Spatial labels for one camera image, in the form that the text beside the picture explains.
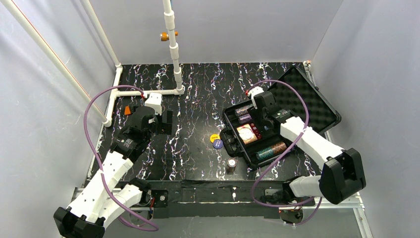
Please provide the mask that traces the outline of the purple 500 poker chip stack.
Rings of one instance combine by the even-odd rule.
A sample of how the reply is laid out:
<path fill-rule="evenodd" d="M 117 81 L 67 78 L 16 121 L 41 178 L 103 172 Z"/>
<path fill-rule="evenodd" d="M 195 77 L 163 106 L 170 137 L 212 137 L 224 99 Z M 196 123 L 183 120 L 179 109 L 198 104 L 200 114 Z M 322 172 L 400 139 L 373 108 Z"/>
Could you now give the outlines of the purple 500 poker chip stack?
<path fill-rule="evenodd" d="M 252 121 L 252 117 L 250 114 L 245 114 L 242 116 L 239 116 L 238 118 L 239 123 L 246 123 Z"/>

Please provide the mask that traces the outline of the black poker set case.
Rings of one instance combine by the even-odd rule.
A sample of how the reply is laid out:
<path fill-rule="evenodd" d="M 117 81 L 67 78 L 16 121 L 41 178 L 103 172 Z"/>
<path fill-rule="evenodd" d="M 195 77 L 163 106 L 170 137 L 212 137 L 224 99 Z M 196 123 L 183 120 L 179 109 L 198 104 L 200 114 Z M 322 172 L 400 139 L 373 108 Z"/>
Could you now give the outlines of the black poker set case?
<path fill-rule="evenodd" d="M 259 82 L 248 100 L 225 108 L 220 138 L 227 153 L 243 157 L 251 169 L 271 164 L 288 147 L 298 147 L 320 168 L 343 154 L 323 137 L 341 117 L 305 74 L 290 67 L 268 89 Z"/>

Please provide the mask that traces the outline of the orange black 100 chip stack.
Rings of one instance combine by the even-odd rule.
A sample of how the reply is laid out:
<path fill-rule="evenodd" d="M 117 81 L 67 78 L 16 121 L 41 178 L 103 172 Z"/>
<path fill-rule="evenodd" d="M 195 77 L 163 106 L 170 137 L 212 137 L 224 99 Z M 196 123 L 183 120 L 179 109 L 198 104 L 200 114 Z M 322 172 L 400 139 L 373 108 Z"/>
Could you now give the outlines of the orange black 100 chip stack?
<path fill-rule="evenodd" d="M 226 163 L 226 173 L 233 174 L 237 166 L 237 161 L 235 159 L 229 159 Z"/>

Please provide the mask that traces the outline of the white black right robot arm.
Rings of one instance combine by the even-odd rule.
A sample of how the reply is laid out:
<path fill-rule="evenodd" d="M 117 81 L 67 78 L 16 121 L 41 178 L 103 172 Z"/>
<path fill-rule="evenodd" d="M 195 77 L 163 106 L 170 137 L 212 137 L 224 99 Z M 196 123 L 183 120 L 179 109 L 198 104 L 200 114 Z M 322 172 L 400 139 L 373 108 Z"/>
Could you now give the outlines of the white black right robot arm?
<path fill-rule="evenodd" d="M 321 170 L 319 176 L 297 176 L 283 183 L 285 201 L 322 197 L 337 205 L 366 187 L 362 158 L 356 149 L 346 150 L 323 138 L 292 111 L 282 109 L 271 92 L 260 89 L 249 94 L 264 126 L 303 150 Z"/>

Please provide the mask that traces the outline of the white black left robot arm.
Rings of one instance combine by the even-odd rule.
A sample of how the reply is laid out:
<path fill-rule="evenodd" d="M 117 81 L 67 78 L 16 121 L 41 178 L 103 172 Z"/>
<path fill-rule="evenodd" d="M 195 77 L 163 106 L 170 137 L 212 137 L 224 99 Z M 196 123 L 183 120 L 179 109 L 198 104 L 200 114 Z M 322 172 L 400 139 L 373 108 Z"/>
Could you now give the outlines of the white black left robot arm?
<path fill-rule="evenodd" d="M 59 233 L 65 238 L 102 238 L 114 220 L 140 203 L 150 189 L 148 182 L 141 179 L 131 180 L 115 195 L 109 193 L 146 151 L 151 137 L 170 135 L 172 125 L 172 111 L 158 114 L 151 107 L 136 107 L 82 193 L 66 208 L 55 211 L 53 218 Z"/>

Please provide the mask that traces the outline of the orange hex key set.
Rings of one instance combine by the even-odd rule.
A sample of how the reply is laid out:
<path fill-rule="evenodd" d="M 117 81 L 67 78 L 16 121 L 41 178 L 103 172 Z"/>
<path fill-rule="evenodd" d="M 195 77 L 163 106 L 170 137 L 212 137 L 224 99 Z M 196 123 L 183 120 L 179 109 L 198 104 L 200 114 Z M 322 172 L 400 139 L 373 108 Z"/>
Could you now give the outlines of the orange hex key set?
<path fill-rule="evenodd" d="M 125 116 L 132 115 L 132 114 L 134 114 L 134 112 L 135 112 L 135 107 L 134 106 L 126 106 L 124 108 L 124 115 Z"/>

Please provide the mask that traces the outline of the red playing card deck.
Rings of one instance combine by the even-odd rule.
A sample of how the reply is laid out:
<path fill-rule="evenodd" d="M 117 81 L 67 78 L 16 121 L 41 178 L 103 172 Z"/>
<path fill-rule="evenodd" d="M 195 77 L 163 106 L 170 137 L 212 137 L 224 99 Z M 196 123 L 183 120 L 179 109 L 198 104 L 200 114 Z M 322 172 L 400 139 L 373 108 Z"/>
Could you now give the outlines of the red playing card deck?
<path fill-rule="evenodd" d="M 261 134 L 253 124 L 244 124 L 236 128 L 239 137 L 242 139 L 244 144 L 249 144 L 261 139 Z"/>

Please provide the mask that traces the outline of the teal poker chip stack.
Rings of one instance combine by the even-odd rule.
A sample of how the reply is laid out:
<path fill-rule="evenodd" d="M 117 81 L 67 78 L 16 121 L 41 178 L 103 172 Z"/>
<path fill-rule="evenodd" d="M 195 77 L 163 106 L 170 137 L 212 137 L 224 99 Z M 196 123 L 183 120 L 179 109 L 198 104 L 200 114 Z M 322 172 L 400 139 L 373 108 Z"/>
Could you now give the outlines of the teal poker chip stack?
<path fill-rule="evenodd" d="M 278 142 L 269 147 L 266 147 L 256 153 L 256 158 L 259 161 L 268 160 L 278 154 L 283 153 L 287 149 L 287 145 L 284 142 Z"/>

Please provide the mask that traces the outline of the yellow big blind button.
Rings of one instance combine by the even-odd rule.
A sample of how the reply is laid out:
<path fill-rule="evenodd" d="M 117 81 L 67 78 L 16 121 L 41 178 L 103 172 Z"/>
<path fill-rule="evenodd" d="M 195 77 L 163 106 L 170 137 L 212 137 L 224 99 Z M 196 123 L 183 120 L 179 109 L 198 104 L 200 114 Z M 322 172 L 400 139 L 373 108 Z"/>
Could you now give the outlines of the yellow big blind button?
<path fill-rule="evenodd" d="M 215 140 L 217 140 L 217 139 L 220 139 L 219 134 L 212 134 L 212 135 L 210 136 L 210 142 L 211 142 L 211 143 L 214 143 L 214 141 L 215 141 Z"/>

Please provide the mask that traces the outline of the blue small blind button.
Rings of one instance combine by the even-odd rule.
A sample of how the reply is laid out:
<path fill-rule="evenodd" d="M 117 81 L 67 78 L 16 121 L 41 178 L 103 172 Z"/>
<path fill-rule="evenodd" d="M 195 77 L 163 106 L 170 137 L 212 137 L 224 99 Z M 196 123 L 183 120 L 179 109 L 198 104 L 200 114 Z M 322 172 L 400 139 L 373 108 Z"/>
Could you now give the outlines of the blue small blind button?
<path fill-rule="evenodd" d="M 224 147 L 223 141 L 221 139 L 215 139 L 212 145 L 215 149 L 221 149 Z"/>

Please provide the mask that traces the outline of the orange knob on pole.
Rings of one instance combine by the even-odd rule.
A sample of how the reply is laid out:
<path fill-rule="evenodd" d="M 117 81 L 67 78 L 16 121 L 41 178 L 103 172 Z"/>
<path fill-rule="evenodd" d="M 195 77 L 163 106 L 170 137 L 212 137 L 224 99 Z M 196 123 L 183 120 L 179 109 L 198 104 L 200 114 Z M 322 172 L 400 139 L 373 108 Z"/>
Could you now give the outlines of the orange knob on pole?
<path fill-rule="evenodd" d="M 160 40 L 161 40 L 162 42 L 169 41 L 169 39 L 170 39 L 170 35 L 169 35 L 168 33 L 166 33 L 166 32 L 161 32 L 161 34 L 160 34 Z"/>

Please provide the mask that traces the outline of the white pvc pipe frame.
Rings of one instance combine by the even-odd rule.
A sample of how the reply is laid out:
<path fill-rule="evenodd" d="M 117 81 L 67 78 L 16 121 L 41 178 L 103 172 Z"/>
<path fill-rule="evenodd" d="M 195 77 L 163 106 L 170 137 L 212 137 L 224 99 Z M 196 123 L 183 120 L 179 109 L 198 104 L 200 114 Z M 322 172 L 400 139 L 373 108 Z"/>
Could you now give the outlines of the white pvc pipe frame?
<path fill-rule="evenodd" d="M 82 1 L 29 2 L 22 7 L 13 0 L 0 3 L 2 20 L 12 19 L 29 37 L 29 50 L 38 51 L 30 66 L 51 66 L 64 80 L 63 90 L 76 97 L 76 106 L 88 103 L 96 87 L 119 84 L 123 66 L 113 61 L 102 45 L 103 30 L 93 6 Z"/>

